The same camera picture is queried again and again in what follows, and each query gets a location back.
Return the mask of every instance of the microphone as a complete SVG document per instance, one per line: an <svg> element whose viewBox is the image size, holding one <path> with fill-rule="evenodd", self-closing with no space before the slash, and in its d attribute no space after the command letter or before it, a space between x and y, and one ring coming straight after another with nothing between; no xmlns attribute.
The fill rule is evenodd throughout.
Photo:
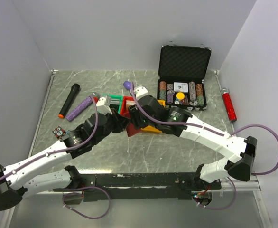
<svg viewBox="0 0 278 228"><path fill-rule="evenodd" d="M59 118L64 119L65 115L67 114L69 108L72 106L79 91L80 91L80 85L77 83L73 84L71 91L69 92L69 95L67 96L67 99L65 100L64 105L62 106L62 109L59 112L58 115Z"/></svg>

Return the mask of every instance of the purple foam tube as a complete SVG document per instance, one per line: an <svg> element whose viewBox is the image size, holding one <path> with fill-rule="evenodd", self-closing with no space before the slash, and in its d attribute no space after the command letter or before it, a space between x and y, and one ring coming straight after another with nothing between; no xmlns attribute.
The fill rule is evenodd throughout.
<svg viewBox="0 0 278 228"><path fill-rule="evenodd" d="M96 92L93 92L93 96L100 98L100 95ZM90 106L92 104L92 99L88 96L85 98L84 101L82 101L73 111L71 111L65 118L69 122L71 122L74 118L76 118L85 108Z"/></svg>

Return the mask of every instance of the yellow poker chip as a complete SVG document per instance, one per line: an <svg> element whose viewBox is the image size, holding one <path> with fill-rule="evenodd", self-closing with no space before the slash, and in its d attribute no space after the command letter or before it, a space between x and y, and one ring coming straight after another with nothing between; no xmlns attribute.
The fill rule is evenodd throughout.
<svg viewBox="0 0 278 228"><path fill-rule="evenodd" d="M179 92L179 93L176 94L176 98L178 100L182 100L182 99L184 99L184 97L185 97L184 93Z"/></svg>

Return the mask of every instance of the red tube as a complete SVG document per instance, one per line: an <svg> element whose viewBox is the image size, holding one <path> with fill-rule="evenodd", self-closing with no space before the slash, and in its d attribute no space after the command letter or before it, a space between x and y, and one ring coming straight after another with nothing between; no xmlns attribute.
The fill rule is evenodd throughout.
<svg viewBox="0 0 278 228"><path fill-rule="evenodd" d="M234 122L237 120L237 117L229 93L230 91L227 88L223 88L221 90L222 98L225 104L226 111L228 113L228 117L231 122Z"/></svg>

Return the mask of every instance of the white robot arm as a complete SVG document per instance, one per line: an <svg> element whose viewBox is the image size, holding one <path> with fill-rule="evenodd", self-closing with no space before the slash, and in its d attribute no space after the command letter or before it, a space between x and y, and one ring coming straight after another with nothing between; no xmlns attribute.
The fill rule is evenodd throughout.
<svg viewBox="0 0 278 228"><path fill-rule="evenodd" d="M130 107L130 119L111 110L108 97L100 98L97 103L99 111L97 131L88 143L78 149L68 150L71 146L80 145L91 135L95 127L94 114L84 124L70 131L60 141L40 153L13 165L6 167L0 165L0 177L12 172L12 175L0 181L0 210L11 208L17 205L22 198L41 191L72 189L79 186L79 173L72 166L58 172L39 174L90 151L110 133L122 132L129 122L136 128L154 126L165 134L193 140L222 154L223 159L198 167L196 182L204 181L205 185L229 176L241 181L250 179L257 143L255 138L244 139L231 136L227 132L202 122L187 111L176 107L166 109L155 98L149 96L147 89L142 86L135 88L134 93L141 108L138 109L135 105ZM140 109L157 121L148 119Z"/></svg>

